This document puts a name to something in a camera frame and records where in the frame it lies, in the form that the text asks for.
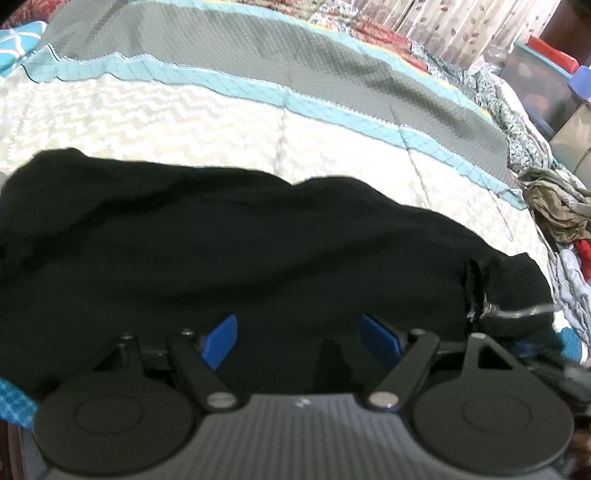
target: silver screw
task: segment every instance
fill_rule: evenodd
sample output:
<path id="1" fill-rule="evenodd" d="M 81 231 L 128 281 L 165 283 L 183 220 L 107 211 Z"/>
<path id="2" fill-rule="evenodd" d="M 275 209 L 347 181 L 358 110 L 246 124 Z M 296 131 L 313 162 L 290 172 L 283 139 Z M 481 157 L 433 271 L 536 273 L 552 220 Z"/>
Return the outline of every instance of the silver screw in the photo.
<path id="1" fill-rule="evenodd" d="M 215 392 L 207 397 L 207 405 L 216 410 L 232 408 L 237 402 L 236 396 L 230 392 Z"/>
<path id="2" fill-rule="evenodd" d="M 374 392 L 369 396 L 369 403 L 378 408 L 392 408 L 399 401 L 398 395 L 391 392 Z"/>

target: red object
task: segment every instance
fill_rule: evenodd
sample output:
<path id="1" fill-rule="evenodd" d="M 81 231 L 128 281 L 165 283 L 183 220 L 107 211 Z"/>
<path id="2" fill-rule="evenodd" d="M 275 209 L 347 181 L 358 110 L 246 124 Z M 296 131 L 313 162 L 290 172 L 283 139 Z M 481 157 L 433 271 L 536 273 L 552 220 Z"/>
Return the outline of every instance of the red object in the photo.
<path id="1" fill-rule="evenodd" d="M 574 247 L 581 256 L 581 273 L 586 282 L 591 280 L 591 242 L 589 240 L 575 240 Z"/>
<path id="2" fill-rule="evenodd" d="M 26 0 L 0 28 L 14 28 L 36 20 L 49 22 L 58 7 L 67 0 Z"/>
<path id="3" fill-rule="evenodd" d="M 560 50 L 550 47 L 546 42 L 533 35 L 530 36 L 526 45 L 546 57 L 549 61 L 552 61 L 559 67 L 563 68 L 571 75 L 579 69 L 580 65 L 576 59 Z"/>

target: teal stripe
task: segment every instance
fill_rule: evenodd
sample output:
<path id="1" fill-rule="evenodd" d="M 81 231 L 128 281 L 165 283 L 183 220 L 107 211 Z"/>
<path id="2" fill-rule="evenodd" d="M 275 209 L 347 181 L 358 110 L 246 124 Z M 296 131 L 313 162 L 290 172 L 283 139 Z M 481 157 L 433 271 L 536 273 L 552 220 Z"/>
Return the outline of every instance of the teal stripe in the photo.
<path id="1" fill-rule="evenodd" d="M 517 42 L 515 43 L 515 47 L 520 50 L 523 50 L 524 52 L 526 52 L 530 55 L 533 55 L 538 60 L 543 61 L 548 67 L 551 67 L 554 70 L 556 70 L 558 73 L 560 73 L 562 76 L 564 76 L 567 80 L 570 80 L 573 77 L 569 72 L 564 70 L 562 67 L 559 67 L 554 62 L 549 61 L 546 57 L 544 57 L 541 53 L 536 52 L 533 48 L 529 48 L 527 45 L 523 45 L 523 43 L 517 43 Z"/>
<path id="2" fill-rule="evenodd" d="M 379 121 L 275 83 L 244 79 L 198 67 L 173 65 L 150 55 L 128 59 L 119 53 L 113 53 L 89 61 L 58 59 L 50 45 L 26 59 L 24 67 L 35 82 L 50 82 L 55 78 L 66 81 L 87 80 L 110 73 L 120 80 L 156 80 L 167 85 L 202 85 L 222 95 L 287 108 L 302 116 L 340 125 L 389 145 L 421 151 L 455 168 L 460 175 L 494 192 L 517 209 L 522 210 L 526 207 L 520 190 L 511 191 L 505 183 L 475 167 L 463 157 L 447 151 L 434 139 L 418 130 Z"/>
<path id="3" fill-rule="evenodd" d="M 478 106 L 471 102 L 468 97 L 466 97 L 462 92 L 459 90 L 445 87 L 438 80 L 431 77 L 430 75 L 421 75 L 417 73 L 417 71 L 410 67 L 406 62 L 401 60 L 395 55 L 390 54 L 389 52 L 380 49 L 371 47 L 361 41 L 358 41 L 348 35 L 345 35 L 341 32 L 333 32 L 328 30 L 323 30 L 320 28 L 316 28 L 313 25 L 299 20 L 294 17 L 289 17 L 288 15 L 284 15 L 279 12 L 275 12 L 274 10 L 270 10 L 264 7 L 253 7 L 252 5 L 244 5 L 244 4 L 229 4 L 229 3 L 208 3 L 202 2 L 199 0 L 130 0 L 130 4 L 143 4 L 143 3 L 158 3 L 164 5 L 175 5 L 177 7 L 184 7 L 184 8 L 198 8 L 199 10 L 213 10 L 219 12 L 226 12 L 226 13 L 237 13 L 237 14 L 244 14 L 250 15 L 252 17 L 257 18 L 264 18 L 266 20 L 276 20 L 286 24 L 297 25 L 298 27 L 305 28 L 315 34 L 320 34 L 325 37 L 330 38 L 331 40 L 359 53 L 362 55 L 367 55 L 369 57 L 373 57 L 378 60 L 382 60 L 386 62 L 392 70 L 396 72 L 403 73 L 408 77 L 416 80 L 417 82 L 421 83 L 424 86 L 430 88 L 433 92 L 438 94 L 440 97 L 445 98 L 454 102 L 455 104 L 467 108 L 472 112 L 476 112 L 486 121 L 488 121 L 491 125 L 495 125 L 491 118 L 487 115 L 484 115 L 482 110 L 478 108 Z"/>

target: gray plastic base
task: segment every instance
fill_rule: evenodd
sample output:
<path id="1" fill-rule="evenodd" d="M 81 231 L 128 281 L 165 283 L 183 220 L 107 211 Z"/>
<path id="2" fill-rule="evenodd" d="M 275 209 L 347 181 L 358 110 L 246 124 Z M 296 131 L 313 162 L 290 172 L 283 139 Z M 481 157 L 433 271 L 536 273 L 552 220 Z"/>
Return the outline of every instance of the gray plastic base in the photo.
<path id="1" fill-rule="evenodd" d="M 55 469 L 46 480 L 75 480 Z M 351 395 L 254 395 L 247 406 L 210 415 L 181 452 L 128 480 L 492 479 L 433 458 L 402 420 L 374 413 Z M 511 477 L 563 480 L 552 468 Z"/>

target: pile of clothes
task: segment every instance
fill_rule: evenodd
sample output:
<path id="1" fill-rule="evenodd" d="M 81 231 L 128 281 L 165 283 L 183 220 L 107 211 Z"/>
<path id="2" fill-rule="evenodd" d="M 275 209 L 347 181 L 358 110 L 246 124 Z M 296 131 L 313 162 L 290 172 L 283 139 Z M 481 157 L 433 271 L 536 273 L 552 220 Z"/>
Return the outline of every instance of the pile of clothes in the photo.
<path id="1" fill-rule="evenodd" d="M 554 299 L 584 344 L 591 345 L 591 190 L 560 164 L 519 173 L 524 199 L 548 245 Z"/>

